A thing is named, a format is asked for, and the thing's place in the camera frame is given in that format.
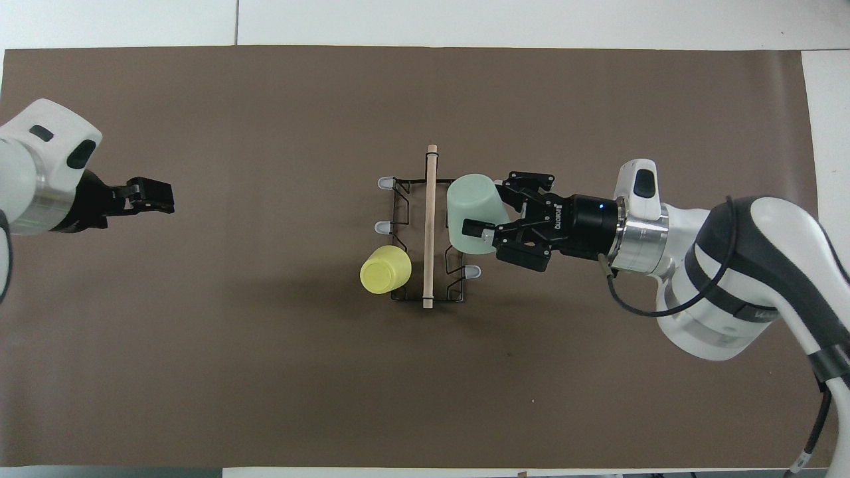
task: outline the brown table surface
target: brown table surface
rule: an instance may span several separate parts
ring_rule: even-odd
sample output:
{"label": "brown table surface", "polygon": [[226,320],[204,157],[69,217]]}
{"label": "brown table surface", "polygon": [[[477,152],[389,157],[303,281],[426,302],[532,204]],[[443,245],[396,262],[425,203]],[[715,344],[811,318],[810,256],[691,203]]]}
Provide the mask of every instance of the brown table surface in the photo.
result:
{"label": "brown table surface", "polygon": [[[590,261],[538,274],[473,258],[466,301],[431,311],[357,278],[387,242],[377,178],[422,177],[432,142],[442,178],[546,172],[562,195],[609,196],[623,162],[649,157],[677,207],[778,195],[814,212],[798,52],[5,61],[0,121],[40,97],[70,107],[104,133],[95,173],[168,181],[177,213],[15,238],[0,465],[781,467],[808,436],[818,391],[784,324],[715,363],[620,310]],[[652,281],[620,289],[652,305]],[[830,421],[813,465],[835,438]]]}

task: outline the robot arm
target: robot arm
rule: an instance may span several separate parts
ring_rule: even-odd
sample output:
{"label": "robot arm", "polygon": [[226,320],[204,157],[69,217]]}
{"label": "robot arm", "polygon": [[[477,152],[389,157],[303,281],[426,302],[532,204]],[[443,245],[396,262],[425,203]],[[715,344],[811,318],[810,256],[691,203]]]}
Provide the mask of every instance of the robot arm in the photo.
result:
{"label": "robot arm", "polygon": [[549,192],[552,182],[511,173],[496,188],[523,218],[494,225],[470,217],[462,233],[492,241],[498,259],[532,270],[544,271],[552,250],[598,259],[613,270],[614,294],[618,270],[654,277],[662,312],[644,315],[658,316],[674,344],[708,360],[736,356],[784,318],[838,410],[828,476],[850,476],[850,280],[814,218],[774,197],[711,211],[674,208],[660,201],[655,164],[646,159],[623,166],[613,201],[562,198]]}
{"label": "robot arm", "polygon": [[101,139],[97,128],[50,100],[0,126],[0,301],[9,287],[10,234],[105,229],[108,216],[174,212],[167,183],[133,178],[110,187],[87,170]]}

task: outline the wooden dowel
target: wooden dowel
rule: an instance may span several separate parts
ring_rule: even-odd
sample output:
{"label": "wooden dowel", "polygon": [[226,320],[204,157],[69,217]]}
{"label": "wooden dowel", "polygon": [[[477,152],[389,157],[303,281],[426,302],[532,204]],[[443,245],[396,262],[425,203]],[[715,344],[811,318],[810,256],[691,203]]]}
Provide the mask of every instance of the wooden dowel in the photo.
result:
{"label": "wooden dowel", "polygon": [[437,208],[437,145],[425,155],[425,271],[422,276],[422,307],[434,307],[434,216]]}

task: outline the cup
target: cup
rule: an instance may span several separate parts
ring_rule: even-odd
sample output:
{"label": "cup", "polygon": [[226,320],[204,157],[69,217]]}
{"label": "cup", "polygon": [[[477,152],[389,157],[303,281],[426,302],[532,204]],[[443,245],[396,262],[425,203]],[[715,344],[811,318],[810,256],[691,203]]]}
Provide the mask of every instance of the cup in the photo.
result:
{"label": "cup", "polygon": [[476,219],[495,225],[511,222],[493,179],[467,174],[455,179],[446,193],[449,209],[449,242],[465,254],[487,254],[496,248],[479,237],[464,236],[463,220]]}
{"label": "cup", "polygon": [[411,278],[411,258],[396,246],[381,246],[360,267],[360,283],[371,293],[387,293]]}

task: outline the white floor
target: white floor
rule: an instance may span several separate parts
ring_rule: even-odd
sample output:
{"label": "white floor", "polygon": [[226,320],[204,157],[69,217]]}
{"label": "white floor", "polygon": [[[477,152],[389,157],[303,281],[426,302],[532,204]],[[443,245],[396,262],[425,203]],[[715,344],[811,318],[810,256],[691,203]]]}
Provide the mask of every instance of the white floor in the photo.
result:
{"label": "white floor", "polygon": [[[803,70],[819,216],[850,264],[847,0],[0,0],[0,60],[11,48],[233,44],[809,50],[803,53]],[[231,469],[225,476],[329,471]],[[424,474],[417,475],[518,471],[421,470]],[[554,471],[547,474],[567,474]],[[374,476],[376,471],[335,469],[332,474]]]}

